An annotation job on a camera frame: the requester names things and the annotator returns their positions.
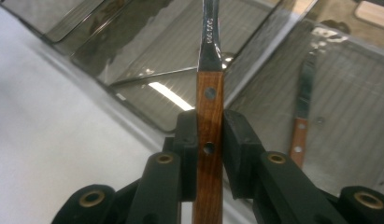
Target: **glass panel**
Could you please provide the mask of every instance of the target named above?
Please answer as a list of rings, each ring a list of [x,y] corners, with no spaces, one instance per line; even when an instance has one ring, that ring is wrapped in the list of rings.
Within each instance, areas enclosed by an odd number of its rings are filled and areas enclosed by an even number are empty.
[[[104,0],[12,0],[1,5],[41,34],[64,37]]]
[[[355,9],[358,9],[359,2],[361,1],[318,1],[308,18],[384,48],[384,27],[358,19]],[[368,2],[384,4],[383,0],[369,0]],[[377,8],[373,8],[373,10],[368,8],[367,11],[383,17],[382,12],[377,11]]]
[[[130,4],[105,29],[95,33],[76,50],[71,58],[88,74],[118,93],[124,103],[137,111],[140,117],[165,132],[175,128],[176,117],[182,109],[152,88],[150,83],[164,85],[177,97],[188,102],[190,107],[195,104],[194,76],[201,39],[202,3],[189,1],[186,6],[177,3],[174,1],[168,7],[162,8],[157,16],[150,19],[151,22],[143,24],[141,29],[127,32],[128,25],[131,25],[130,15],[141,7],[137,3],[133,7]],[[220,47],[224,58],[223,66],[235,55],[239,55],[239,51],[255,34],[273,7],[271,3],[248,0],[220,1]],[[286,16],[290,13],[289,10],[287,12],[288,14],[275,14],[269,24],[276,24],[278,18],[286,21]],[[167,21],[164,27],[156,28],[157,24],[154,22],[163,18],[172,20]],[[258,35],[260,40],[265,41],[253,49],[264,50],[272,36],[277,34],[277,24],[266,27],[270,28],[263,29]],[[259,57],[262,54],[260,50],[249,53],[249,57],[253,59],[253,54]],[[232,78],[231,76],[227,78],[235,83],[228,85],[227,91],[232,91],[242,75]]]
[[[304,20],[231,105],[267,150],[288,153],[298,81],[318,49],[304,171],[332,194],[345,186],[384,183],[384,50]]]

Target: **wood grain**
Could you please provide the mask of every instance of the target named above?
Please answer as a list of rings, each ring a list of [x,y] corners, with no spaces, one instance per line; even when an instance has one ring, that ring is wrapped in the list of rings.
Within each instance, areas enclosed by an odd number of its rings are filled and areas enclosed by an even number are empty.
[[[313,2],[313,0],[296,0],[292,12],[302,15],[308,10]]]
[[[355,10],[355,16],[364,21],[384,27],[384,7],[371,2],[361,1]]]
[[[215,90],[213,99],[206,89]],[[223,116],[223,73],[199,72],[197,75],[197,116],[199,151],[197,165],[197,198],[193,204],[193,224],[222,223],[221,123]],[[204,146],[214,150],[206,153]]]
[[[307,124],[308,122],[306,119],[295,119],[293,125],[290,156],[300,168],[303,167],[303,161],[306,154]]]

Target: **black clamp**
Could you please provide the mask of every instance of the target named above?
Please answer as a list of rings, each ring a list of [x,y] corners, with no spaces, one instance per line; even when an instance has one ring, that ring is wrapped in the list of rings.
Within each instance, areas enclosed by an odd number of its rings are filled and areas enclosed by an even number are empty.
[[[258,223],[384,224],[384,195],[347,187],[336,198],[317,189],[292,159],[267,152],[241,114],[224,111],[223,163],[235,199],[252,199]],[[149,157],[142,178],[115,192],[91,185],[73,194],[53,224],[176,224],[196,196],[197,117],[178,116],[175,137]]]

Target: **screw hole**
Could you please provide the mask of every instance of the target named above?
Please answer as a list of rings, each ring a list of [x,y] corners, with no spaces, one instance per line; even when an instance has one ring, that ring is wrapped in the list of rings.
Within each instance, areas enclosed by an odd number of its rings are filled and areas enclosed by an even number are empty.
[[[279,154],[270,154],[268,155],[268,160],[273,163],[282,164],[285,162],[285,158]]]
[[[204,152],[206,154],[213,154],[215,151],[215,145],[211,142],[207,142],[204,144]]]
[[[169,163],[173,160],[174,158],[170,155],[164,154],[159,157],[157,157],[156,161],[161,164],[166,164]]]
[[[215,99],[216,97],[216,91],[215,89],[213,89],[212,87],[208,87],[204,90],[204,96],[208,99],[208,100],[213,100]]]
[[[93,189],[83,194],[78,200],[78,204],[82,207],[93,207],[101,203],[105,199],[105,193],[100,189]]]
[[[369,207],[372,209],[384,208],[384,203],[371,193],[359,191],[354,194],[354,198],[355,200],[357,200],[359,203],[363,204],[366,207]]]
[[[299,124],[298,128],[303,130],[306,128],[306,126],[305,126],[305,124]]]
[[[302,149],[301,147],[295,147],[295,148],[294,148],[294,151],[295,151],[295,152],[302,152],[303,149]]]

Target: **metal ring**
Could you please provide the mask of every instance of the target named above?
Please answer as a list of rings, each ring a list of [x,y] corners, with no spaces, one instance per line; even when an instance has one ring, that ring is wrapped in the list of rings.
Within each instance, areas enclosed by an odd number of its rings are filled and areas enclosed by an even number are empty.
[[[282,164],[285,163],[285,157],[279,155],[279,154],[270,154],[268,155],[268,160],[270,160],[273,163]]]
[[[78,203],[82,207],[93,207],[101,203],[105,199],[105,193],[100,189],[93,189],[89,192],[83,194]]]
[[[383,209],[384,203],[375,195],[365,192],[365,191],[359,191],[354,194],[354,198],[361,204],[365,205],[366,207],[372,208],[372,209]]]
[[[158,163],[161,163],[161,164],[167,164],[167,163],[170,163],[173,160],[174,160],[174,158],[171,155],[168,155],[168,154],[163,154],[163,155],[160,155],[160,156],[158,156],[156,158],[156,161]]]

